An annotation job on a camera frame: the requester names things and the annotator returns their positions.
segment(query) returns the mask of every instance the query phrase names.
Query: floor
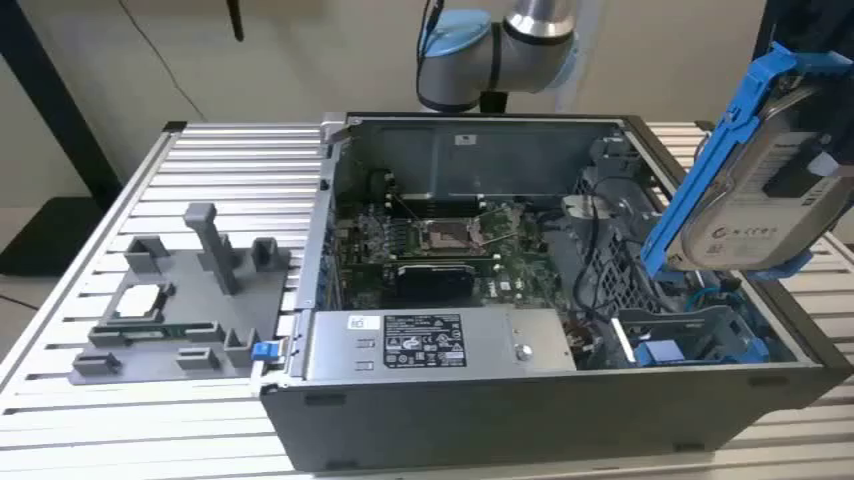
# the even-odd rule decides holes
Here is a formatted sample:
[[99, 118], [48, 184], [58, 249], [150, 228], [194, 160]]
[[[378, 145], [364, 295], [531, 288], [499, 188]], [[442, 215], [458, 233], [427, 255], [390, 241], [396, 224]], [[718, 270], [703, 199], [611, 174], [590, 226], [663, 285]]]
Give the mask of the floor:
[[[38, 208], [0, 208], [0, 250], [15, 238]], [[0, 275], [0, 294], [31, 305], [42, 305], [59, 278], [22, 278]], [[0, 299], [0, 359], [6, 357], [35, 312]]]

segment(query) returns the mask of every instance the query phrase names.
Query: aluminum table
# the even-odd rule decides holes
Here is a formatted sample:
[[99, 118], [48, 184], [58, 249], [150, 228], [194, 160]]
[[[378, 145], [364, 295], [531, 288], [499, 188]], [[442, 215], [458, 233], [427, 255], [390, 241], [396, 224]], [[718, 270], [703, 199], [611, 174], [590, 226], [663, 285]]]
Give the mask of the aluminum table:
[[[650, 127], [690, 167], [703, 131], [693, 123]], [[163, 133], [0, 364], [0, 478], [314, 478], [292, 469], [248, 379], [72, 386], [66, 374], [119, 286], [127, 269], [122, 252], [134, 235], [159, 234], [170, 249], [199, 248], [182, 221], [192, 201], [216, 203], [216, 225], [235, 247], [248, 247], [263, 235], [292, 250], [279, 319], [287, 328], [323, 162], [320, 138], [316, 124], [191, 124]], [[813, 261], [783, 284], [854, 362], [854, 255], [830, 234], [813, 251]], [[854, 478], [854, 379], [811, 407], [765, 416], [714, 454], [355, 478], [611, 476]]]

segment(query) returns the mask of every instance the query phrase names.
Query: white wall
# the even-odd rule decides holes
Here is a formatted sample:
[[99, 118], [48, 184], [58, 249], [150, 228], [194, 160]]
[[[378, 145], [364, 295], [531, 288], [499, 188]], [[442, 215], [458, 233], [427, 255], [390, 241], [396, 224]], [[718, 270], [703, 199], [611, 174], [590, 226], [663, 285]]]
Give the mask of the white wall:
[[[208, 120], [312, 121], [324, 111], [417, 110], [421, 0], [126, 0]], [[501, 18], [511, 0], [453, 0]], [[714, 119], [743, 72], [762, 0], [583, 0], [598, 18], [569, 111]], [[132, 173], [168, 120], [195, 119], [116, 0], [22, 2], [106, 154]], [[554, 92], [510, 110], [551, 112]]]
[[[127, 0], [184, 90], [212, 121], [314, 121], [326, 111], [418, 110], [418, 0], [243, 0], [246, 41], [223, 0]], [[503, 1], [453, 1], [505, 12]], [[196, 119], [116, 0], [23, 8], [120, 174], [168, 120]], [[555, 94], [514, 111], [554, 111]]]
[[582, 38], [587, 63], [565, 109], [717, 121], [747, 70], [763, 7], [765, 0], [583, 0], [582, 27], [597, 16], [599, 27]]
[[0, 57], [0, 208], [39, 207], [88, 191]]

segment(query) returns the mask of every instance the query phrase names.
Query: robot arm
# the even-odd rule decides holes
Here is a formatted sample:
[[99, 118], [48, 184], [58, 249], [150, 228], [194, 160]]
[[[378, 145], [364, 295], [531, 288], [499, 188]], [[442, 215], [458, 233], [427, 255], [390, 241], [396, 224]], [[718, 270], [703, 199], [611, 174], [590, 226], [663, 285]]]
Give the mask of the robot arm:
[[483, 10], [437, 3], [419, 41], [418, 98], [431, 110], [459, 113], [482, 92], [538, 92], [563, 79], [574, 56], [575, 2], [518, 0], [502, 23]]

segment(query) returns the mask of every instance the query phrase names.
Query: power supply label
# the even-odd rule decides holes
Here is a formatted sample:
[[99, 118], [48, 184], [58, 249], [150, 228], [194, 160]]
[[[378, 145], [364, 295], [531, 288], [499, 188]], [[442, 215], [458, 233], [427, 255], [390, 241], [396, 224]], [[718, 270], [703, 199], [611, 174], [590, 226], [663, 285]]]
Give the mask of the power supply label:
[[383, 344], [388, 368], [466, 366], [463, 325], [457, 314], [386, 315]]

